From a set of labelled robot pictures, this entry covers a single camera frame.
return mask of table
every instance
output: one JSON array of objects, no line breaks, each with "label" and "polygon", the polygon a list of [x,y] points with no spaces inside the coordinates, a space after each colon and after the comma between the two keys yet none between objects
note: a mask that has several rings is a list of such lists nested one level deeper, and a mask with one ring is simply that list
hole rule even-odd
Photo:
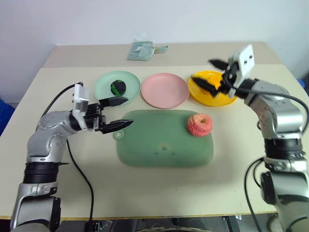
[{"label": "table", "polygon": [[[234,49],[238,43],[202,44],[203,49],[218,48],[219,58],[226,58],[220,47]],[[93,49],[88,52],[88,60],[98,53]],[[307,104],[309,98],[298,84],[297,80],[281,64],[276,56],[270,58],[272,52],[263,44],[253,44],[257,64],[252,73],[253,78],[267,80],[286,87],[291,95],[299,97]],[[135,74],[142,82],[147,76],[158,73],[174,73],[185,80],[195,72],[213,70],[209,65],[193,65],[188,59],[188,65],[180,64],[185,60],[172,59],[172,49],[169,51],[169,61],[165,65],[157,59],[148,62],[122,61],[123,67],[103,66],[96,63],[92,67],[82,57],[77,57],[79,50],[86,47],[55,48],[45,67],[40,69],[31,86],[17,107],[7,128],[0,137],[2,162],[0,166],[1,199],[0,218],[10,218],[13,210],[18,184],[22,182],[27,154],[27,142],[33,134],[39,118],[54,98],[64,87],[83,81],[84,86],[92,91],[94,82],[104,73],[113,70],[125,70]],[[196,60],[202,61],[197,54]],[[72,91],[65,93],[51,110],[70,110]],[[96,102],[90,95],[89,103]],[[103,114],[107,121],[122,118],[124,114],[136,109],[154,109],[139,95],[134,101],[123,106],[105,108]],[[213,118],[214,156],[212,161],[198,168],[137,168],[123,164],[116,154],[116,141],[112,134],[100,132],[79,132],[69,137],[73,155],[93,185],[95,192],[95,219],[111,218],[146,218],[146,217],[186,217],[186,216],[217,216],[247,214],[249,209],[243,191],[243,176],[247,166],[256,158],[264,155],[264,141],[256,128],[257,116],[242,100],[236,100],[232,105],[224,107],[206,107],[192,98],[175,108],[177,110],[194,110],[211,115]],[[309,134],[303,137],[304,150],[309,152]],[[89,189],[74,168],[67,150],[63,162],[69,165],[61,166],[58,174],[58,192],[61,198],[62,219],[87,219],[90,208]],[[249,195],[256,213],[274,211],[260,197],[252,178],[248,183]]]}]

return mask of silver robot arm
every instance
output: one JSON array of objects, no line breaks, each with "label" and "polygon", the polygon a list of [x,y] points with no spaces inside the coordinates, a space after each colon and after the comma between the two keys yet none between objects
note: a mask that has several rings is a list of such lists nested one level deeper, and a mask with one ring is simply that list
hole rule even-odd
[{"label": "silver robot arm", "polygon": [[[213,59],[210,63],[224,71],[218,89],[207,81],[193,77],[212,96],[219,92],[237,96],[258,116],[258,128],[265,141],[264,157],[268,172],[261,174],[263,200],[276,207],[283,231],[309,230],[308,165],[302,151],[303,117],[288,98],[289,92],[278,85],[250,79],[254,67],[251,45],[228,58],[228,63]],[[272,92],[275,95],[258,92]]]},{"label": "silver robot arm", "polygon": [[11,220],[14,232],[54,232],[60,222],[60,198],[57,173],[68,136],[81,130],[109,133],[127,127],[132,120],[105,123],[101,111],[106,106],[120,105],[126,98],[114,97],[88,105],[89,93],[75,85],[73,110],[45,114],[28,141],[24,180],[19,185]]}]

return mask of cable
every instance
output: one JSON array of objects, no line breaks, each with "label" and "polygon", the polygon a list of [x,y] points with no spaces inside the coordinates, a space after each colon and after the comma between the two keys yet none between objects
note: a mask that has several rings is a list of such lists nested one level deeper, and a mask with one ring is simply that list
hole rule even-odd
[{"label": "cable", "polygon": [[52,100],[52,102],[48,105],[48,107],[46,108],[46,110],[44,111],[44,113],[42,114],[41,117],[43,117],[45,114],[47,114],[47,112],[49,111],[49,109],[52,107],[52,105],[55,103],[55,101],[67,90],[69,90],[70,88],[73,88],[76,84],[70,85],[68,87],[66,87],[65,89],[63,89],[60,93],[58,93],[57,96],[55,96],[55,98]]},{"label": "cable", "polygon": [[91,183],[89,182],[88,178],[86,177],[86,175],[83,173],[83,171],[81,170],[81,168],[78,166],[78,164],[76,163],[75,159],[73,158],[72,152],[71,152],[71,148],[70,148],[70,144],[69,144],[69,140],[67,139],[67,145],[68,145],[68,150],[69,150],[69,154],[71,157],[71,160],[74,164],[74,166],[76,167],[76,169],[79,171],[79,173],[82,175],[82,177],[84,178],[84,180],[87,182],[89,188],[90,188],[90,192],[91,192],[91,207],[90,207],[90,216],[89,216],[89,232],[91,232],[91,227],[92,227],[92,215],[93,215],[93,205],[94,205],[94,193],[93,193],[93,188]]},{"label": "cable", "polygon": [[224,80],[226,81],[227,85],[230,87],[230,88],[233,88],[239,92],[243,92],[243,93],[253,93],[253,94],[261,94],[261,95],[271,95],[271,96],[278,96],[278,97],[283,97],[283,98],[288,98],[288,99],[291,99],[299,104],[301,104],[305,111],[306,111],[306,114],[307,114],[307,119],[306,119],[306,123],[303,127],[303,130],[302,130],[302,133],[304,133],[308,127],[308,124],[309,124],[309,108],[308,106],[300,99],[296,98],[296,97],[293,97],[293,96],[290,96],[290,95],[287,95],[287,94],[282,94],[282,93],[273,93],[273,92],[263,92],[263,91],[257,91],[257,90],[251,90],[251,89],[245,89],[245,88],[237,88],[237,87],[234,87],[228,80],[227,78],[227,75],[225,75],[225,73],[222,75]]},{"label": "cable", "polygon": [[[52,105],[55,103],[55,101],[67,90],[75,87],[76,84],[70,85],[68,87],[66,87],[65,89],[63,89],[60,93],[57,94],[57,96],[55,96],[55,98],[52,100],[52,102],[48,105],[48,107],[46,108],[46,110],[44,111],[44,113],[42,114],[42,117],[47,114],[47,112],[50,110],[50,108],[52,107]],[[68,150],[69,150],[69,154],[71,157],[71,160],[74,164],[74,166],[76,167],[76,169],[79,171],[79,173],[82,175],[82,177],[84,178],[84,180],[86,181],[86,183],[89,186],[90,192],[91,192],[91,207],[90,207],[90,215],[89,215],[89,229],[88,231],[91,232],[92,230],[92,215],[93,215],[93,206],[94,206],[94,193],[93,193],[93,188],[91,183],[89,182],[88,178],[86,177],[86,175],[83,173],[83,171],[81,170],[81,168],[78,166],[78,164],[76,163],[75,159],[73,158],[72,152],[71,152],[71,148],[70,148],[70,144],[69,141],[67,140],[67,145],[68,145]]]},{"label": "cable", "polygon": [[261,188],[261,185],[260,185],[260,184],[257,182],[257,180],[256,180],[255,171],[256,171],[257,166],[259,166],[262,162],[263,162],[262,160],[259,161],[259,162],[256,164],[256,166],[254,167],[254,169],[253,169],[253,179],[254,179],[256,185],[257,185],[259,188]]},{"label": "cable", "polygon": [[248,176],[249,170],[251,169],[251,167],[252,167],[255,163],[260,162],[260,161],[263,161],[263,157],[261,157],[261,158],[255,160],[255,161],[254,161],[253,163],[251,163],[251,164],[249,165],[249,167],[247,168],[247,171],[246,171],[245,177],[244,177],[244,189],[245,189],[245,196],[246,196],[247,204],[248,204],[248,207],[249,207],[249,209],[250,209],[250,212],[251,212],[253,221],[254,221],[254,223],[255,223],[255,225],[256,225],[257,230],[258,230],[259,232],[262,232],[262,229],[261,229],[261,227],[260,227],[260,225],[259,225],[259,222],[257,221],[256,216],[255,216],[255,214],[254,214],[254,211],[253,211],[253,209],[252,209],[252,206],[251,206],[251,203],[250,203],[250,200],[249,200],[249,196],[248,196],[248,192],[247,192],[247,176]]},{"label": "cable", "polygon": [[297,222],[299,222],[299,221],[301,221],[301,220],[304,220],[304,219],[307,219],[308,217],[299,217],[299,218],[297,218],[297,219],[295,219],[294,221],[292,221],[292,223],[289,225],[289,227],[288,228],[286,228],[286,230],[285,230],[285,232],[292,232],[292,229],[291,229],[291,227],[292,226],[294,226],[294,224],[296,224]]}]

